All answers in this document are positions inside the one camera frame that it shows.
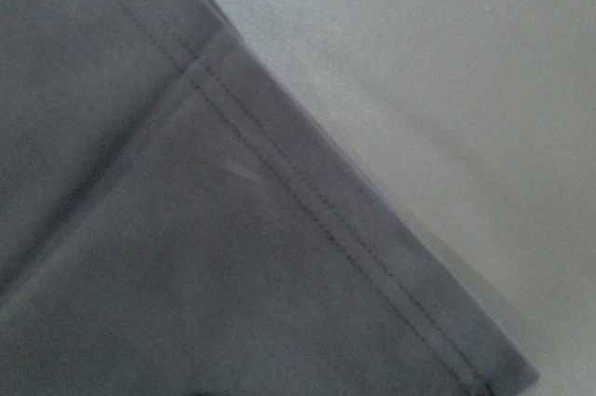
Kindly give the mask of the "dark brown t-shirt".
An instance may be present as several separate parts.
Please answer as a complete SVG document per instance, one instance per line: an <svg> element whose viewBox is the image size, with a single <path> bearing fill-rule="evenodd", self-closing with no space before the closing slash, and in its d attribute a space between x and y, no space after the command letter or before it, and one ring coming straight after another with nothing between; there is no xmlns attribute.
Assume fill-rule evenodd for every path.
<svg viewBox="0 0 596 396"><path fill-rule="evenodd" d="M213 0L1 0L3 394L536 378Z"/></svg>

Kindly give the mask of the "brown paper table cover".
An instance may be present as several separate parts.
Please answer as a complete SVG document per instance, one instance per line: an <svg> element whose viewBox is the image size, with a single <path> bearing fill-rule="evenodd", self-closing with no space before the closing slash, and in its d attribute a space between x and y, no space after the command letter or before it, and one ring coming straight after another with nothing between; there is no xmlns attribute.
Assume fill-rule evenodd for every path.
<svg viewBox="0 0 596 396"><path fill-rule="evenodd" d="M595 391L595 0L215 0L535 364Z"/></svg>

